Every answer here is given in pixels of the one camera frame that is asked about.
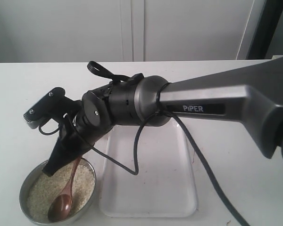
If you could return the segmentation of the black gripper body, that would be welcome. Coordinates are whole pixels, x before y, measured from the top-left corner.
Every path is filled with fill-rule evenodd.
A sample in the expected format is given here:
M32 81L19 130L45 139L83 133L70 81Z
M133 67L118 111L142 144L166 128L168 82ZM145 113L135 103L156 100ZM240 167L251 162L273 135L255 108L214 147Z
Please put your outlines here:
M58 153L79 155L86 153L113 127L104 102L77 100L59 132Z

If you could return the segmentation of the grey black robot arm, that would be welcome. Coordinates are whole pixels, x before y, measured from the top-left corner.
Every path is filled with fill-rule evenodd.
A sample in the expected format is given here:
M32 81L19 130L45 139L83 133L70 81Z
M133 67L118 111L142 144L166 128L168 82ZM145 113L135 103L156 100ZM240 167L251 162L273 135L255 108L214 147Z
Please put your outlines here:
M87 68L110 82L65 103L58 140L43 168L47 176L93 149L116 125L159 127L180 117L240 122L266 158L277 147L283 157L283 57L174 83L113 74L94 61Z

